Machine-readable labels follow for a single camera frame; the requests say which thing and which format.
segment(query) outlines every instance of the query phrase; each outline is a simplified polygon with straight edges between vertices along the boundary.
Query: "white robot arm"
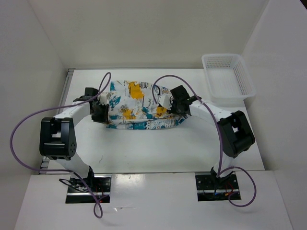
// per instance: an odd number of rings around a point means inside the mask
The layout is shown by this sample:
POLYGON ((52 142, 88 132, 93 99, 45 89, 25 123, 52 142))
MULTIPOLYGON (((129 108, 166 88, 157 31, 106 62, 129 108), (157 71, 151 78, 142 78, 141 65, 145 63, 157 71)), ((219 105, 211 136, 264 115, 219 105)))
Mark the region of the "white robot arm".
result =
POLYGON ((92 115, 92 120, 107 123, 107 94, 101 94, 98 99, 82 103, 98 94, 94 88, 85 88, 84 96, 74 100, 74 107, 66 109, 54 117, 45 117, 41 122, 40 146, 41 155, 55 160, 65 169, 79 174, 83 179, 93 180, 93 170, 85 164, 76 153, 77 142, 74 127, 86 116, 92 115))
MULTIPOLYGON (((223 142, 223 159, 221 171, 235 165, 235 158, 255 143, 255 137, 243 112, 232 113, 223 110, 205 101, 198 101, 195 96, 190 97, 186 89, 181 85, 171 90, 172 97, 161 96, 158 103, 174 114, 197 116, 215 127, 215 123, 206 105, 212 111, 223 142)), ((219 161, 211 170, 216 176, 219 168, 219 161)), ((223 179, 229 175, 228 171, 219 175, 223 179)))

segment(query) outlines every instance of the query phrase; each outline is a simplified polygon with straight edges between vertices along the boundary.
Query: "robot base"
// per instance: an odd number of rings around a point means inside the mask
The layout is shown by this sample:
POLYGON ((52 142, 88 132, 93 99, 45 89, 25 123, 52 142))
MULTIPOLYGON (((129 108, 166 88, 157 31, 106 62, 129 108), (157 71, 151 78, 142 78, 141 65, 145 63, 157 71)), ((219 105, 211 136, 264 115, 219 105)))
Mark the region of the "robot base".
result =
MULTIPOLYGON (((110 203, 112 175, 95 174, 94 185, 90 186, 100 203, 110 203)), ((95 203, 94 198, 78 179, 62 180, 68 186, 66 204, 95 203)))
POLYGON ((210 172, 195 174, 198 201, 228 200, 228 196, 234 193, 230 199, 240 200, 240 191, 236 175, 233 173, 220 184, 214 184, 210 172))

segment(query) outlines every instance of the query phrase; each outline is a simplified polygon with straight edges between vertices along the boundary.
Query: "white table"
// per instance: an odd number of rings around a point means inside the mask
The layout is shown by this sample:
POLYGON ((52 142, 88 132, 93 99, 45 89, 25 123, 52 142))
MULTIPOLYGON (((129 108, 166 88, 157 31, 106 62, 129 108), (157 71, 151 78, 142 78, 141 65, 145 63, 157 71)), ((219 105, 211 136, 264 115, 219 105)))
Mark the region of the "white table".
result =
MULTIPOLYGON (((113 81, 154 83, 160 76, 178 75, 204 100, 210 99, 202 69, 96 69, 74 71, 65 105, 83 95, 85 87, 98 88, 108 71, 113 81)), ((181 84, 184 83, 175 78, 164 78, 158 83, 168 88, 181 84)), ((243 102, 224 109, 241 110, 247 115, 243 102)), ((209 171, 219 156, 216 129, 197 117, 189 117, 169 130, 116 130, 105 128, 87 116, 76 126, 75 132, 77 152, 95 173, 203 172, 209 171)), ((257 143, 239 155, 237 165, 246 170, 264 170, 257 143)), ((58 163, 50 161, 49 169, 59 168, 62 167, 58 163)))
MULTIPOLYGON (((253 185, 237 172, 241 201, 253 196, 253 185)), ((273 172, 250 172, 257 185, 252 205, 237 208, 226 201, 197 201, 194 173, 114 174, 104 216, 93 204, 65 204, 68 175, 31 176, 15 230, 291 230, 273 172)))

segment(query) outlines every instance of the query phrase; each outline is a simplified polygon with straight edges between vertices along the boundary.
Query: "black mounting plate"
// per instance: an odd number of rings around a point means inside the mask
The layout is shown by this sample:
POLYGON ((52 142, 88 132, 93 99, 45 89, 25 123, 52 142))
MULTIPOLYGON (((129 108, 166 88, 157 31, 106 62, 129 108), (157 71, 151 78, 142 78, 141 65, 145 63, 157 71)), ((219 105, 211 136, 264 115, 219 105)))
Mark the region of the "black mounting plate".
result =
MULTIPOLYGON (((97 199, 102 195, 105 197, 100 203, 110 203, 110 190, 111 190, 111 175, 95 175, 95 181, 100 184, 101 191, 96 188, 91 188, 97 199)), ((83 204, 95 203, 94 198, 88 192, 80 192, 71 187, 68 187, 66 204, 83 204)))
POLYGON ((195 180, 198 201, 228 200, 231 192, 238 192, 230 197, 231 200, 241 199, 239 185, 234 173, 219 186, 214 185, 209 172, 195 174, 195 180))

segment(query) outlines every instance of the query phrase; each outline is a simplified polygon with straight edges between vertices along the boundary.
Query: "mesh basket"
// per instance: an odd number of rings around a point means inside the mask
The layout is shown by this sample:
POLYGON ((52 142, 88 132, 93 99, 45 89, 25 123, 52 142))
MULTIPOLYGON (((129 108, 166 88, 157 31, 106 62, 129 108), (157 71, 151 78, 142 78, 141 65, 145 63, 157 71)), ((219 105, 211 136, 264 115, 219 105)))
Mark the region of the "mesh basket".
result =
POLYGON ((201 59, 213 102, 234 103, 256 95, 240 55, 209 54, 201 59))

